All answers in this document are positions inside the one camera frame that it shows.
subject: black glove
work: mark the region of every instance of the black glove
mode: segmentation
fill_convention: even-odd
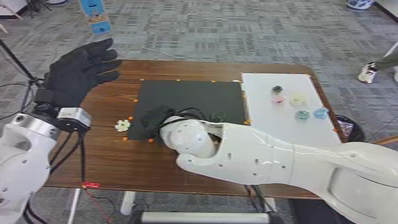
[[[79,107],[90,89],[118,77],[109,71],[120,65],[115,50],[108,50],[113,40],[106,39],[77,47],[49,66],[35,103],[51,107]]]

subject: white board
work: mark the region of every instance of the white board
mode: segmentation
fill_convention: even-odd
[[[243,73],[241,80],[250,126],[292,144],[312,147],[335,146],[340,141],[330,117],[317,119],[312,115],[323,104],[308,75]],[[275,86],[282,87],[280,96],[285,98],[280,104],[271,102]],[[289,103],[294,94],[305,96],[305,103],[299,106]],[[310,113],[307,120],[296,118],[299,110]]]

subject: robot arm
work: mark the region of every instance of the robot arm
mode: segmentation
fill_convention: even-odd
[[[76,48],[51,64],[35,94],[31,113],[17,114],[0,138],[0,220],[15,223],[28,198],[49,176],[47,155],[60,131],[86,131],[90,117],[79,107],[97,84],[118,77],[108,50],[111,39]]]
[[[314,148],[248,126],[198,120],[166,125],[159,135],[188,172],[244,185],[296,186],[355,223],[398,223],[398,153],[385,147],[346,143]]]

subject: gray carpet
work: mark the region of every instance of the gray carpet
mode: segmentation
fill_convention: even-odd
[[[125,59],[305,64],[315,72],[335,113],[358,122],[367,140],[398,134],[398,120],[390,122],[398,116],[392,72],[379,72],[371,85],[355,79],[363,63],[381,57],[398,36],[398,25],[374,7],[353,12],[342,0],[104,2],[111,34],[102,36],[90,35],[74,2],[51,12],[42,10],[33,18],[24,15],[22,21],[1,21],[10,34],[0,33],[0,38],[37,76],[76,46],[109,36]],[[26,80],[6,60],[0,60],[0,71],[1,84]],[[19,109],[22,88],[0,88],[0,96],[3,116]],[[106,194],[118,205],[120,192],[97,194]],[[147,193],[138,195],[138,200],[150,210],[251,211],[246,199],[237,197]],[[68,203],[68,190],[42,189],[33,208],[49,223],[65,223]],[[116,213],[115,223],[124,221]],[[77,205],[74,223],[104,223],[86,198]]]

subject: wooden table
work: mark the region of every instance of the wooden table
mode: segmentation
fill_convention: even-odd
[[[132,114],[140,79],[232,81],[241,78],[243,72],[310,75],[323,105],[330,110],[333,127],[344,141],[324,93],[307,66],[124,61],[120,78],[90,91],[81,106],[92,116],[92,129],[84,137],[86,181],[97,182],[100,189],[246,195],[241,185],[198,176],[179,169],[172,150],[159,148],[156,144],[122,140],[125,133],[116,133],[113,129],[116,120],[127,119]],[[49,177],[45,186],[79,187],[79,153],[72,155]],[[285,185],[262,185],[260,188],[267,197],[315,198],[310,192]]]

